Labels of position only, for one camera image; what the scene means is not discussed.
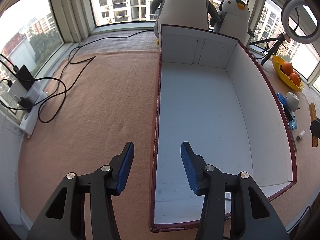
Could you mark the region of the other arm black gripper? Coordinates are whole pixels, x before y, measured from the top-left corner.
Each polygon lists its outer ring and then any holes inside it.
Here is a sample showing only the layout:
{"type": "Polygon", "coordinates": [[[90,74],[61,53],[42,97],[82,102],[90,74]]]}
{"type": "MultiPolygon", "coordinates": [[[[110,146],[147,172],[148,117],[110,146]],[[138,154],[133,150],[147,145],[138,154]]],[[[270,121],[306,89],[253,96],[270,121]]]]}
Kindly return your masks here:
{"type": "Polygon", "coordinates": [[[320,139],[320,119],[313,120],[310,124],[310,132],[313,136],[320,139]]]}

